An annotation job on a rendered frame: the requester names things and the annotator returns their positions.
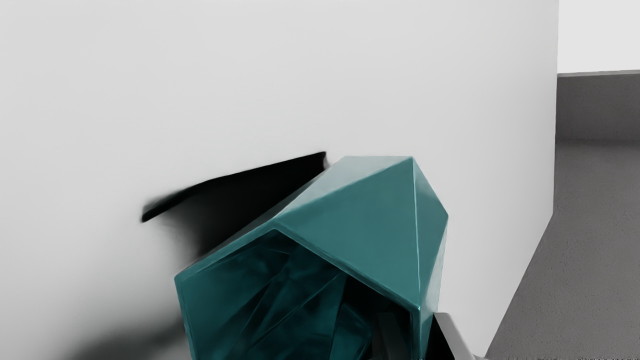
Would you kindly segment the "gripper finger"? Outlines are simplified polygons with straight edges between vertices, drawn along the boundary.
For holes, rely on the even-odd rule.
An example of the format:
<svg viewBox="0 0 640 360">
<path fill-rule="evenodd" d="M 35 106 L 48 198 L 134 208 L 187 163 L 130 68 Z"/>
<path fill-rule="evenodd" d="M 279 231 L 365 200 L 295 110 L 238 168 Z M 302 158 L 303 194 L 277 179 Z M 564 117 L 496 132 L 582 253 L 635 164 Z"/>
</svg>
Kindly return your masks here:
<svg viewBox="0 0 640 360">
<path fill-rule="evenodd" d="M 425 360 L 477 360 L 449 313 L 433 314 Z"/>
</svg>

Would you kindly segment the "teal faceted mug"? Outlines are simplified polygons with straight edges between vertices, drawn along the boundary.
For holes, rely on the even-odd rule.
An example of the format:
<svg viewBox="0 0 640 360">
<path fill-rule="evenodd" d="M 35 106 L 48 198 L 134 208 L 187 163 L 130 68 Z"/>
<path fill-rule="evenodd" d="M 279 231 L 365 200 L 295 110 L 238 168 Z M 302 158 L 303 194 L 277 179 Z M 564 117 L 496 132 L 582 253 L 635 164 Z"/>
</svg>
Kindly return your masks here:
<svg viewBox="0 0 640 360">
<path fill-rule="evenodd" d="M 448 214 L 413 157 L 324 153 L 181 191 L 205 254 L 174 279 L 192 360 L 426 360 Z"/>
</svg>

